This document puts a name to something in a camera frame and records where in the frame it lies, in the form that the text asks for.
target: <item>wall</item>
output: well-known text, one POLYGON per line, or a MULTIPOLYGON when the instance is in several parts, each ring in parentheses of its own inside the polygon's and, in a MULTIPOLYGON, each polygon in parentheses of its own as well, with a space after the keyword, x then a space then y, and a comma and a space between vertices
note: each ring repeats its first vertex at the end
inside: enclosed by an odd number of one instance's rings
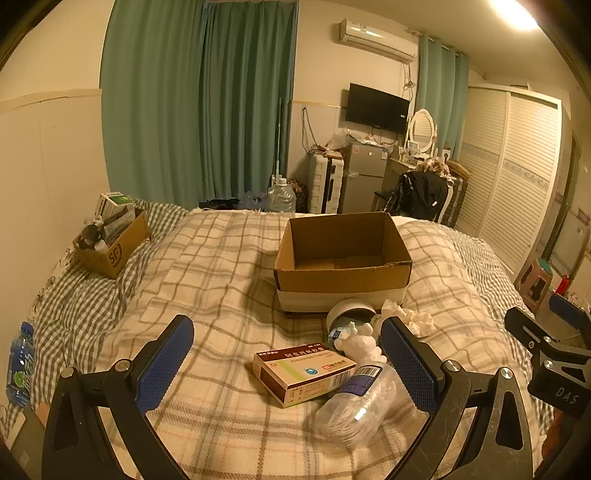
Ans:
POLYGON ((37 291, 109 190, 98 86, 114 1, 63 0, 0 70, 0 375, 37 291))
POLYGON ((573 96, 573 131, 581 149, 579 174, 574 187, 571 211, 578 209, 591 214, 591 106, 580 89, 572 91, 573 96))
POLYGON ((98 88, 115 0, 63 0, 22 39, 0 70, 0 101, 36 92, 98 88))
MULTIPOLYGON (((0 103, 0 372, 37 291, 109 191, 100 91, 35 94, 0 103)), ((3 403, 4 389, 0 394, 3 403)))
MULTIPOLYGON (((345 110, 340 107, 346 105, 350 83, 393 95, 403 94, 405 82, 402 63, 338 43, 340 23, 345 18, 417 43, 415 37, 406 33, 404 25, 393 20, 321 0, 300 1, 287 176, 304 183, 307 183, 307 157, 302 146, 301 122, 304 107, 308 110, 316 141, 325 145, 341 128, 349 128, 362 136, 371 131, 370 128, 344 120, 345 110)), ((417 72, 418 62, 415 61, 411 65, 415 83, 417 72)), ((410 92, 404 92, 404 97, 410 99, 410 92)), ((394 139, 384 136, 382 140, 391 142, 394 139)))

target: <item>white suitcase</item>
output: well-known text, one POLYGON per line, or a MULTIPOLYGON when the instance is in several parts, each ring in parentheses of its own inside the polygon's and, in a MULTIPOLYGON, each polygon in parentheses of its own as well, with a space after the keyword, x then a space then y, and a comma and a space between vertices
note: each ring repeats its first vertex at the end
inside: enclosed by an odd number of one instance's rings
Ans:
POLYGON ((345 162, 316 154, 310 157, 308 172, 308 212, 336 213, 345 162))

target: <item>bed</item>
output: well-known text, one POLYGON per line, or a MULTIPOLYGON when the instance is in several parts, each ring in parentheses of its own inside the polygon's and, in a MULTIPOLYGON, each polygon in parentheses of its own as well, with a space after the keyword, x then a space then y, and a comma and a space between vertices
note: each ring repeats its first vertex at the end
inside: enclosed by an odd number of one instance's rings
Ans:
MULTIPOLYGON (((345 450, 315 434, 322 400, 281 409, 252 374, 255 352, 324 339, 322 317, 285 316, 277 301, 273 265, 290 214, 138 206, 152 238, 117 280, 86 272, 68 251, 40 292, 30 318, 33 400, 50 403, 66 365, 92 372, 133 358, 181 313, 194 322, 194 344, 148 418, 189 477, 384 478, 426 419, 405 389, 370 444, 345 450)), ((426 341, 439 357, 472 371, 514 370, 539 463, 550 408, 527 393, 530 356, 503 327, 510 307, 526 308, 501 263, 483 241, 431 222, 395 222, 413 258, 404 306, 434 317, 437 330, 426 341)), ((17 413, 9 409, 5 430, 17 413)), ((471 415, 437 475, 453 465, 471 415)), ((108 412, 103 419, 125 472, 139 478, 108 412)))

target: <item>oval mirror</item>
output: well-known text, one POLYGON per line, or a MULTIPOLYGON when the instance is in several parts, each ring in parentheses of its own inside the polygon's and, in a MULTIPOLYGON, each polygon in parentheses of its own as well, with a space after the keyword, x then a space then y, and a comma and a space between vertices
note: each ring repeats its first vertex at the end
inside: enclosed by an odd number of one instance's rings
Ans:
POLYGON ((421 109, 414 114, 408 124, 408 131, 410 141, 418 144, 418 153, 428 152, 433 145, 435 125, 427 110, 421 109))

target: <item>blue grip pad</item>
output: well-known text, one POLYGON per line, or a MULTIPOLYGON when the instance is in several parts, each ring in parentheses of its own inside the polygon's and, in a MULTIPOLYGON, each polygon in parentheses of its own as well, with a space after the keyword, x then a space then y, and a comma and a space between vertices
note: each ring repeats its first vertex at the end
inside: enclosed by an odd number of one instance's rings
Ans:
POLYGON ((392 362, 416 407, 429 415, 434 414, 439 408, 439 389, 436 379, 424 365, 419 353, 390 320, 382 325, 380 337, 384 353, 392 362))
POLYGON ((181 317, 177 327, 169 334, 138 378, 135 402, 142 415, 160 405, 193 345, 193 321, 188 317, 181 317))

